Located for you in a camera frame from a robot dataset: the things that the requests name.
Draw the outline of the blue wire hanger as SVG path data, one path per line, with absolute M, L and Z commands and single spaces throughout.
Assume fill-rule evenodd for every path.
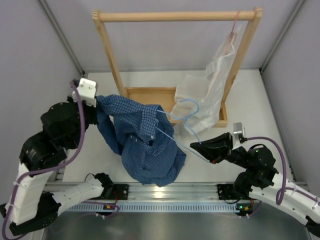
M 182 103 L 182 102 L 192 102 L 192 103 L 194 103 L 194 104 L 196 105 L 196 110 L 195 110 L 193 113 L 190 113 L 189 115 L 184 116 L 184 117 L 180 117 L 180 118 L 176 117 L 175 115 L 173 115 L 173 114 L 171 114 L 171 113 L 165 112 L 165 111 L 163 111 L 163 110 L 157 110 L 157 112 L 163 113 L 163 114 L 165 114 L 165 115 L 168 115 L 168 116 L 174 118 L 174 119 L 177 120 L 177 121 L 182 122 L 182 124 L 183 124 L 187 129 L 189 129 L 189 130 L 193 133 L 193 135 L 196 137 L 198 143 L 201 145 L 202 143 L 201 143 L 200 138 L 198 137 L 197 133 L 187 124 L 187 120 L 188 120 L 190 117 L 194 116 L 196 113 L 199 112 L 200 106 L 199 106 L 198 102 L 195 101 L 194 99 L 191 99 L 191 98 L 182 99 L 182 100 L 180 100 L 179 102 L 180 102 L 180 103 Z M 204 158 L 201 154 L 199 154 L 198 152 L 195 152 L 195 151 L 192 150 L 190 147 L 184 145 L 182 142 L 180 142 L 180 141 L 176 140 L 175 138 L 171 137 L 170 135 L 168 135 L 167 133 L 165 133 L 164 131 L 162 131 L 162 130 L 159 129 L 158 127 L 156 127 L 156 129 L 157 129 L 158 131 L 160 131 L 162 134 L 164 134 L 166 137 L 168 137 L 169 139 L 175 141 L 177 144 L 179 144 L 180 146 L 182 146 L 183 148 L 185 148 L 186 150 L 188 150 L 189 152 L 191 152 L 192 154 L 194 154 L 194 155 L 196 155 L 197 157 L 199 157 L 200 159 L 204 160 L 204 161 L 207 162 L 207 163 L 210 162 L 209 160 L 207 160 L 206 158 Z

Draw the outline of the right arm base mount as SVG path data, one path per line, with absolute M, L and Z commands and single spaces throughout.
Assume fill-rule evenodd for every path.
M 241 189 L 230 183 L 218 184 L 217 193 L 218 199 L 223 200 L 228 204 L 236 204 L 244 200 L 255 201 L 253 198 L 249 197 L 249 191 L 247 189 Z

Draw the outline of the blue checked shirt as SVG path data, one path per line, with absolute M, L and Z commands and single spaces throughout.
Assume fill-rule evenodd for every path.
M 174 141 L 174 128 L 160 105 L 99 95 L 97 121 L 104 141 L 133 179 L 159 187 L 177 179 L 187 155 Z

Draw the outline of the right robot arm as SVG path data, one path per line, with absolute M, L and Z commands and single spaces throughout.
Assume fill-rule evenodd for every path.
M 231 187 L 237 199 L 254 199 L 295 218 L 316 237 L 320 235 L 320 198 L 287 178 L 275 168 L 276 159 L 264 144 L 245 149 L 249 139 L 243 133 L 229 132 L 189 146 L 211 164 L 223 160 L 245 169 Z

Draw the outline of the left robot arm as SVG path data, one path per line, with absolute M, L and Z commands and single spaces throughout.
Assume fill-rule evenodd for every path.
M 0 213 L 10 224 L 16 239 L 46 228 L 69 208 L 90 199 L 109 199 L 114 183 L 105 173 L 97 173 L 89 181 L 64 191 L 44 192 L 44 187 L 67 158 L 67 150 L 80 151 L 82 132 L 97 124 L 97 109 L 69 99 L 53 105 L 41 116 L 42 131 L 28 138 L 19 155 L 17 181 L 10 200 L 0 206 Z

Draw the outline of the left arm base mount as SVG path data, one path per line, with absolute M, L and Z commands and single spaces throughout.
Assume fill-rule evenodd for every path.
M 118 184 L 114 183 L 108 174 L 97 173 L 94 178 L 102 183 L 103 191 L 94 200 L 110 200 L 112 203 L 108 203 L 103 206 L 104 210 L 114 211 L 116 210 L 118 200 L 127 200 L 129 194 L 128 184 Z

